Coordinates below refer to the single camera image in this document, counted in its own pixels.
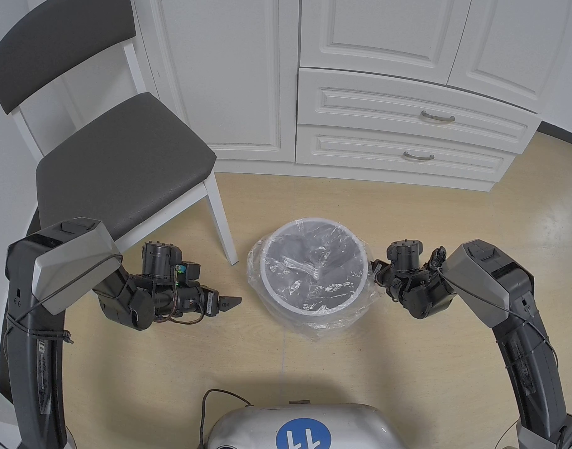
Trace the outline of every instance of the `gray upholstered seat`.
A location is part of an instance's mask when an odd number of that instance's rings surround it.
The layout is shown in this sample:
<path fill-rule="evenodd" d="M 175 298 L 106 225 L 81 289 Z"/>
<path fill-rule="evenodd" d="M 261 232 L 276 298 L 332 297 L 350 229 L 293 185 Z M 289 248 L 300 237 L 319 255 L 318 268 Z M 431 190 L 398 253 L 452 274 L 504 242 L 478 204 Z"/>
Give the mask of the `gray upholstered seat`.
<path fill-rule="evenodd" d="M 214 152 L 153 95 L 107 111 L 39 162 L 42 227 L 79 216 L 118 239 L 210 175 Z"/>

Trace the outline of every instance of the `blue circle logo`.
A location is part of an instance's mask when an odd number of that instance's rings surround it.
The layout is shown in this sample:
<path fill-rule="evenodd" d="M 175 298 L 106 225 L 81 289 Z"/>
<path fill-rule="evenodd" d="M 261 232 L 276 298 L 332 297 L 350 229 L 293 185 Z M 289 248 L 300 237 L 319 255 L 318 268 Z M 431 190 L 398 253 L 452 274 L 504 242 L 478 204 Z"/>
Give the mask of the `blue circle logo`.
<path fill-rule="evenodd" d="M 276 436 L 278 449 L 330 449 L 331 434 L 325 424 L 315 419 L 293 419 L 284 424 Z"/>

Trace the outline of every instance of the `wooden floor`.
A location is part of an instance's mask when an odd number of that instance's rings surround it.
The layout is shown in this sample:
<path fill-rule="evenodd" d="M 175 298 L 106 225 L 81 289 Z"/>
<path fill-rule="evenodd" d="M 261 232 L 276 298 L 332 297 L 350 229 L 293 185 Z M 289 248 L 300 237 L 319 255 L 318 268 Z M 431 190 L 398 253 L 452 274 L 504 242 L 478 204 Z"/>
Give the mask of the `wooden floor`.
<path fill-rule="evenodd" d="M 218 387 L 255 405 L 294 399 L 381 409 L 409 448 L 493 448 L 517 419 L 491 330 L 460 298 L 417 321 L 385 296 L 347 333 L 320 342 L 285 331 L 246 282 L 246 255 L 263 235 L 301 217 L 340 221 L 385 258 L 395 240 L 423 241 L 422 261 L 475 238 L 498 245 L 536 279 L 536 301 L 558 352 L 572 413 L 572 146 L 536 134 L 490 193 L 363 181 L 218 174 L 241 261 L 222 253 L 200 202 L 148 239 L 173 243 L 202 266 L 201 282 L 242 296 L 195 326 L 136 332 L 105 319 L 94 296 L 67 313 L 66 421 L 79 449 L 198 445 L 201 397 Z M 125 266 L 140 273 L 141 245 Z M 215 394 L 207 430 L 239 402 Z M 516 445 L 514 429 L 500 447 Z"/>

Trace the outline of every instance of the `plastic bag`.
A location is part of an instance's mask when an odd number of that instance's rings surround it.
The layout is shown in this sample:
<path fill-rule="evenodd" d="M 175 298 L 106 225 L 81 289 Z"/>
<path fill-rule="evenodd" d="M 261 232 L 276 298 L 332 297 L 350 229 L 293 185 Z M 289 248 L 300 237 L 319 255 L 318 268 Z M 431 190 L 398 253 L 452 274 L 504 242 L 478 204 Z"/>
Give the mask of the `plastic bag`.
<path fill-rule="evenodd" d="M 383 294 L 365 242 L 322 218 L 292 221 L 261 238 L 246 272 L 269 312 L 312 340 L 349 327 Z"/>

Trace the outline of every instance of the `gray chair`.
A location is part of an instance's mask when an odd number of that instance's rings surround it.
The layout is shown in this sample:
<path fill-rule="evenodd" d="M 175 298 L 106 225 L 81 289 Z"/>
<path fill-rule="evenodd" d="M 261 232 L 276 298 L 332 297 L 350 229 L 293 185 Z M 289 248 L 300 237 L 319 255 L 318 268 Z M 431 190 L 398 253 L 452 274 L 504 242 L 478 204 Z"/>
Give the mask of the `gray chair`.
<path fill-rule="evenodd" d="M 236 250 L 215 182 L 214 152 L 152 94 L 136 61 L 131 0 L 47 0 L 0 42 L 0 104 L 38 161 L 42 227 L 74 217 L 102 220 L 125 251 L 207 198 L 231 264 Z M 123 46 L 137 95 L 43 154 L 20 104 L 72 67 Z"/>

